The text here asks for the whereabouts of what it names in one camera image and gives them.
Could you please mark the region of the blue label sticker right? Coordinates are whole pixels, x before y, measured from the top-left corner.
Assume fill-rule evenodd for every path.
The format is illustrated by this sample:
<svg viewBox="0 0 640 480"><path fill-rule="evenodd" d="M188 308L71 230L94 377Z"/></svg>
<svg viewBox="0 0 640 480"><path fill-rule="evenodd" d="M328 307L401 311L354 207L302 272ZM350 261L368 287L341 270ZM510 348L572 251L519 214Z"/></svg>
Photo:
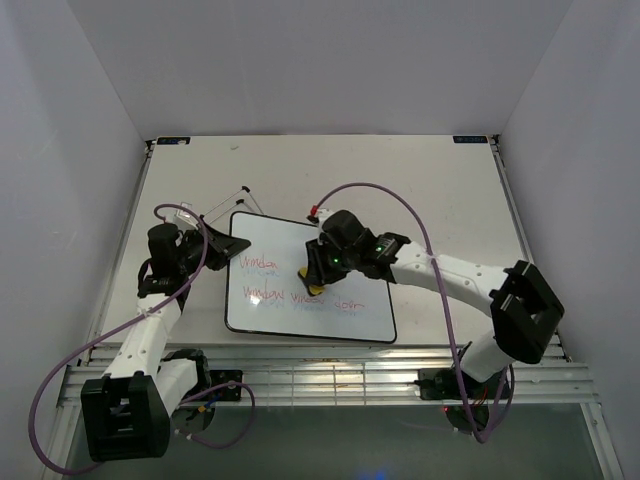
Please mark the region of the blue label sticker right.
<svg viewBox="0 0 640 480"><path fill-rule="evenodd" d="M455 144L487 144L488 138L484 135L453 135Z"/></svg>

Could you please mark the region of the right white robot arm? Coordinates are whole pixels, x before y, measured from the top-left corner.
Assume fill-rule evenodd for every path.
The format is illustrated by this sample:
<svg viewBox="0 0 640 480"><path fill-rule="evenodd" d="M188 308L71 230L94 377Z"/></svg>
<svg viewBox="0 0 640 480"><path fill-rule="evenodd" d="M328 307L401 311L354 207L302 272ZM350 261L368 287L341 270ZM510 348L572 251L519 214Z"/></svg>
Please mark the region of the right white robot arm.
<svg viewBox="0 0 640 480"><path fill-rule="evenodd" d="M371 280L442 293L490 318L491 331L466 348L451 373L454 390L464 397L476 396L513 362L539 363L565 314L533 263L497 267L433 255L406 236L374 234L347 210L314 208L309 219L318 233L305 244L307 265L299 277L310 295L358 272Z"/></svg>

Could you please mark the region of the blue label sticker left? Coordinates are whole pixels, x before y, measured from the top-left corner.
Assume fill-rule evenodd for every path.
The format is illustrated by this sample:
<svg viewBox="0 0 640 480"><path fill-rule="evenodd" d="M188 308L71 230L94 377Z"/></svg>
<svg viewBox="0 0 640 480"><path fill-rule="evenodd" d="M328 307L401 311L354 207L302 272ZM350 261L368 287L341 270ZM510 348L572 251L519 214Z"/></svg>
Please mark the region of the blue label sticker left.
<svg viewBox="0 0 640 480"><path fill-rule="evenodd" d="M176 137L176 136L169 136L169 137L158 137L155 141L157 146L160 145L177 145L177 146L181 146L181 145L189 145L191 142L191 138L190 137Z"/></svg>

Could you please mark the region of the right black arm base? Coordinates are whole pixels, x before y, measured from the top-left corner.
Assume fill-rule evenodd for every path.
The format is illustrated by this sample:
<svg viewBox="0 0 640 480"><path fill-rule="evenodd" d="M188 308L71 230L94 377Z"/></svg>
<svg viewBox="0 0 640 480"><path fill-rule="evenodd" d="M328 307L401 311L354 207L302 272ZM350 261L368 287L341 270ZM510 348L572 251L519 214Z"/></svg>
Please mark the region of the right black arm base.
<svg viewBox="0 0 640 480"><path fill-rule="evenodd" d="M511 396L509 376L511 368L492 375L485 382L478 382L469 375L462 373L462 379L469 401L494 398L499 388L502 388L500 400ZM435 369L419 369L417 379L413 381L418 386L422 400L461 400L462 394L458 385L454 367Z"/></svg>

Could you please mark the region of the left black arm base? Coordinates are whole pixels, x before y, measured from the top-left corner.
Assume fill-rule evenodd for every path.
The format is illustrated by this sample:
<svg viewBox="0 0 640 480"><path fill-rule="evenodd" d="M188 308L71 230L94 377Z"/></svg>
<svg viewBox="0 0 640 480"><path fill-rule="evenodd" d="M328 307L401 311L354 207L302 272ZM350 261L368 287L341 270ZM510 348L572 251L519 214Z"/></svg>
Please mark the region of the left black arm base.
<svg viewBox="0 0 640 480"><path fill-rule="evenodd" d="M242 388L238 387L238 384L243 381L243 376L244 372L239 369L210 370L209 377L202 382L198 382L195 387L187 392L182 401L213 387L216 387L216 390L198 397L197 401L205 403L240 401Z"/></svg>

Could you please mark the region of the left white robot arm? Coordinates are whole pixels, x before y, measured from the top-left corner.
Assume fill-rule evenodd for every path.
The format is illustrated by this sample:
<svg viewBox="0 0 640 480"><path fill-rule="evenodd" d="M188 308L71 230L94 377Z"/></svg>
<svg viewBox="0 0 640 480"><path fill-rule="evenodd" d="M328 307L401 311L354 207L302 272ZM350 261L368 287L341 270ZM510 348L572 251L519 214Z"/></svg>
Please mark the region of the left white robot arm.
<svg viewBox="0 0 640 480"><path fill-rule="evenodd" d="M171 415L183 398L201 399L212 387L202 351L164 352L181 318L189 280L206 267L225 268L250 241L204 222L166 222L147 233L149 258L138 273L137 313L104 374L88 380L81 405L95 462L161 457L169 445Z"/></svg>

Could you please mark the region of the yellow whiteboard eraser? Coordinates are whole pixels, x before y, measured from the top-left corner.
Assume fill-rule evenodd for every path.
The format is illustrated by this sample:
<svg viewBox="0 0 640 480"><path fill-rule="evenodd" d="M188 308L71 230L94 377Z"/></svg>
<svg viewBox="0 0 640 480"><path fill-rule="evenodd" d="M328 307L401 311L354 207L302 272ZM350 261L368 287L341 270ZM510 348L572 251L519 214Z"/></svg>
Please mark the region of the yellow whiteboard eraser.
<svg viewBox="0 0 640 480"><path fill-rule="evenodd" d="M308 279L308 269L306 267L302 267L298 270L298 278L303 283L307 295L310 297L317 297L324 293L325 288L323 286L317 286L311 283Z"/></svg>

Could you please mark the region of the aluminium rail frame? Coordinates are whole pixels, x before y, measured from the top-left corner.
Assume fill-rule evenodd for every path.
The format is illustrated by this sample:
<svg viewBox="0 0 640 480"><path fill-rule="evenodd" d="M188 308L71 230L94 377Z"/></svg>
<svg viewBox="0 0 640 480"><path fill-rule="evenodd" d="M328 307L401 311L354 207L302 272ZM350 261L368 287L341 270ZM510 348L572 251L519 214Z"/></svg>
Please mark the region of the aluminium rail frame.
<svg viewBox="0 0 640 480"><path fill-rule="evenodd" d="M455 144L451 135L254 135L190 137L189 145L148 146L143 179L119 247L99 332L133 313L134 270L153 223L152 209L183 201L199 212L250 187L263 215L237 210L213 225L285 218L301 226L310 206L342 188L342 200L372 225L413 233L418 210L435 248L466 260L511 264L531 252L497 143ZM257 402L275 407L416 406L413 379L442 368L451 353L432 293L388 287L394 343L352 337L257 335L224 313L227 283L207 273L195 285L173 347L199 346L216 368L238 368Z"/></svg>

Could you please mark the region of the blue label sticker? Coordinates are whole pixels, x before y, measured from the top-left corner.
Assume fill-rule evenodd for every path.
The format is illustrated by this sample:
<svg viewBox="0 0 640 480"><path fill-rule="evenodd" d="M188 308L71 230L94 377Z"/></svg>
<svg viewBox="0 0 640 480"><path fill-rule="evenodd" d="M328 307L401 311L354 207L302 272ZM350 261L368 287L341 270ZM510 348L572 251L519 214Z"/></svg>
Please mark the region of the blue label sticker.
<svg viewBox="0 0 640 480"><path fill-rule="evenodd" d="M176 136L169 136L169 137L158 137L155 141L157 146L160 145L177 145L177 146L181 146L181 145L189 145L191 142L191 138L190 137L176 137Z"/></svg>
<svg viewBox="0 0 640 480"><path fill-rule="evenodd" d="M484 135L453 135L455 144L487 144L488 138Z"/></svg>

